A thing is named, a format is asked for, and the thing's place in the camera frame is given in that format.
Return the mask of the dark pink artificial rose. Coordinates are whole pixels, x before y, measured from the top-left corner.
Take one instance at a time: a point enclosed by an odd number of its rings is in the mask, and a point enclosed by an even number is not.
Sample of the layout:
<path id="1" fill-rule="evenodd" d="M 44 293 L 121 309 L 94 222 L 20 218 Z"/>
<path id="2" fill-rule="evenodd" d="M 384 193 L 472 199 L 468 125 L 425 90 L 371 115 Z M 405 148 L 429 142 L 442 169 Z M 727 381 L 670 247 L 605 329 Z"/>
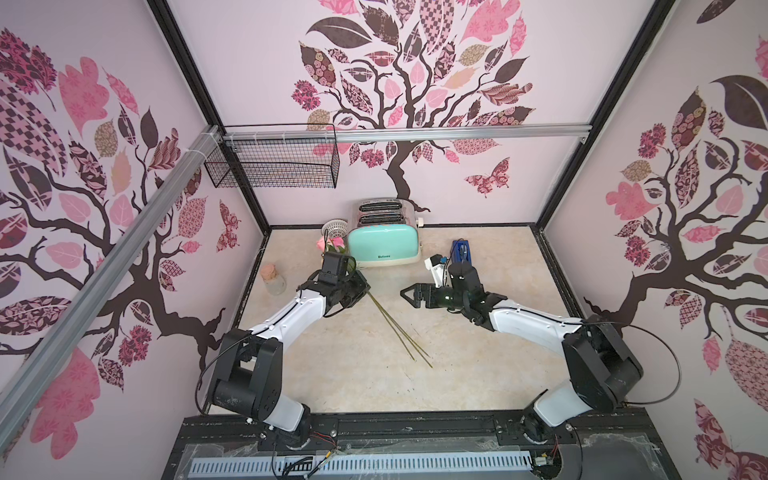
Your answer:
<path id="1" fill-rule="evenodd" d="M 325 253 L 333 252 L 346 254 L 348 252 L 345 240 L 342 237 L 325 237 L 323 241 Z M 372 293 L 368 293 L 367 296 L 382 315 L 390 329 L 393 331 L 406 354 L 413 361 L 416 361 L 418 358 L 420 358 L 429 368 L 433 368 L 433 365 L 430 362 L 430 356 L 425 351 L 425 349 L 405 331 L 405 329 L 394 319 L 394 317 L 384 308 L 384 306 L 375 298 Z"/>

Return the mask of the blue tape dispenser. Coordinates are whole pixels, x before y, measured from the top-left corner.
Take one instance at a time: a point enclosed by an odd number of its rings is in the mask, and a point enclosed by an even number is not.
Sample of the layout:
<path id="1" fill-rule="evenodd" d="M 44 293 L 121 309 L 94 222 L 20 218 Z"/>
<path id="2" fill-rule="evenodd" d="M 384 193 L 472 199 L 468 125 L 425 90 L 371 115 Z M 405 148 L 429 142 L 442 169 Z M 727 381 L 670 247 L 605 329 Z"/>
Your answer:
<path id="1" fill-rule="evenodd" d="M 450 259 L 455 264 L 467 263 L 471 265 L 472 258 L 469 241 L 463 238 L 454 240 L 451 246 Z"/>

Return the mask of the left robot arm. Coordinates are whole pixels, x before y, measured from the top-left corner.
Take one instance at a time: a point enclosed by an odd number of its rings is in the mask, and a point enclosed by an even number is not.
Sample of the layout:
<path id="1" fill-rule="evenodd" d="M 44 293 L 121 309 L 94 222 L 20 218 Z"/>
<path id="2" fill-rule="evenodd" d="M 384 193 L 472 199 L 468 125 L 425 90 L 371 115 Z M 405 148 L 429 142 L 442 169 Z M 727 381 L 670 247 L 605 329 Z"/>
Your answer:
<path id="1" fill-rule="evenodd" d="M 326 253 L 321 268 L 282 309 L 255 327 L 224 335 L 205 401 L 273 428 L 291 448 L 304 446 L 311 409 L 282 392 L 285 350 L 312 324 L 353 307 L 369 290 L 353 257 Z"/>

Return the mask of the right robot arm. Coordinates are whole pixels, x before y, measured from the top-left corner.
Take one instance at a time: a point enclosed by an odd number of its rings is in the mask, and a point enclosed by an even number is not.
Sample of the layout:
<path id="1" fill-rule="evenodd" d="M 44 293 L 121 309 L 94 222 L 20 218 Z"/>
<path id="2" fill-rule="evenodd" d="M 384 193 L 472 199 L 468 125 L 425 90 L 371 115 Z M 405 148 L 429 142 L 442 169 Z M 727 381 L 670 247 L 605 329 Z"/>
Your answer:
<path id="1" fill-rule="evenodd" d="M 609 322 L 562 318 L 484 289 L 474 266 L 450 265 L 448 281 L 415 283 L 400 296 L 415 308 L 459 313 L 473 325 L 511 334 L 563 356 L 569 378 L 538 395 L 521 414 L 517 430 L 544 444 L 555 429 L 591 410 L 615 411 L 642 379 L 643 367 Z"/>

